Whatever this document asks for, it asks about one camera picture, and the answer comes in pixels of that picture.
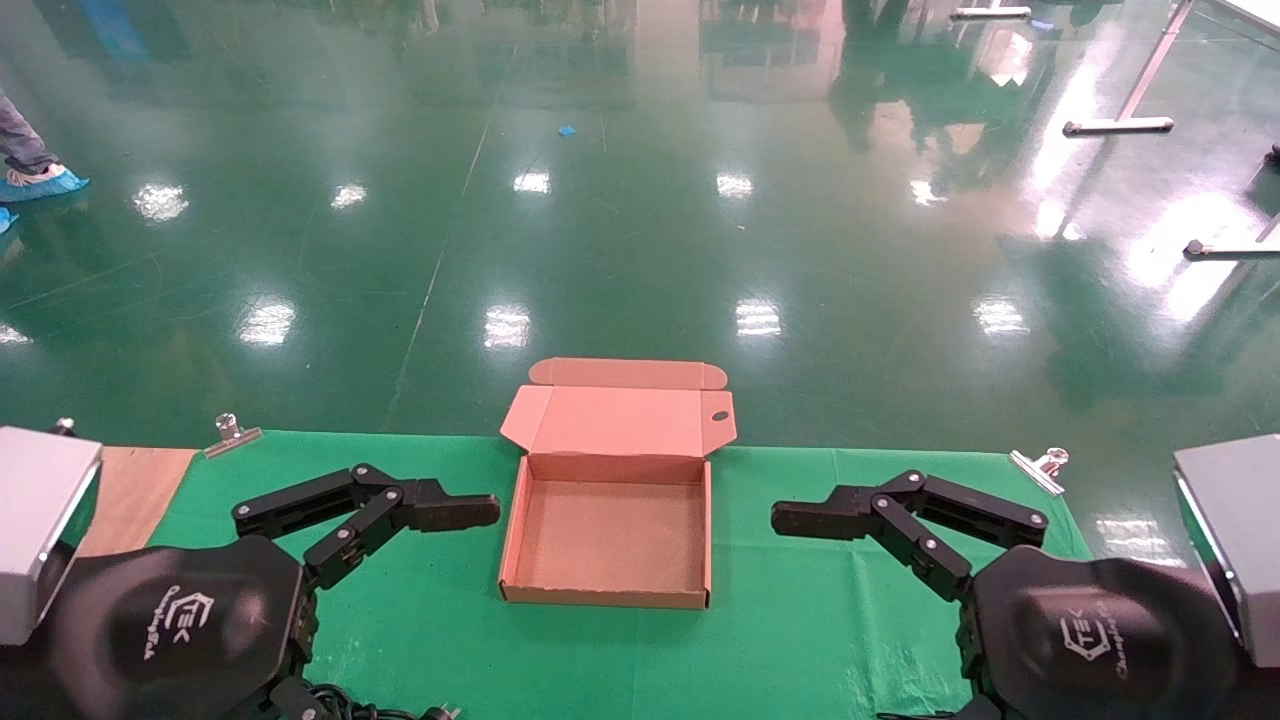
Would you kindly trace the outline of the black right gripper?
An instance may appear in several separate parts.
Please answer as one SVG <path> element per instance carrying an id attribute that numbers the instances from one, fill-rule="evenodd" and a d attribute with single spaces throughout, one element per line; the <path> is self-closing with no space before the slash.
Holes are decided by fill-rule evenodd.
<path id="1" fill-rule="evenodd" d="M 931 524 L 1019 546 L 977 573 L 956 637 L 963 676 L 1001 719 L 1216 719 L 1226 710 L 1245 653 L 1201 573 L 1056 557 L 1032 548 L 1048 528 L 1041 511 L 918 470 L 772 506 L 776 534 L 872 539 L 956 601 L 972 564 Z"/>

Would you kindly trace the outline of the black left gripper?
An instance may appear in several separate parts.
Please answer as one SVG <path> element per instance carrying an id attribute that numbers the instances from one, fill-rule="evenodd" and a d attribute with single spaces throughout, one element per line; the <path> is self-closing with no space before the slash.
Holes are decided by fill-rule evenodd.
<path id="1" fill-rule="evenodd" d="M 232 518 L 238 537 L 342 524 L 303 568 L 262 537 L 76 562 L 45 618 L 46 717 L 317 719 L 303 679 L 311 589 L 335 587 L 402 530 L 492 527 L 500 503 L 360 464 L 243 501 Z"/>

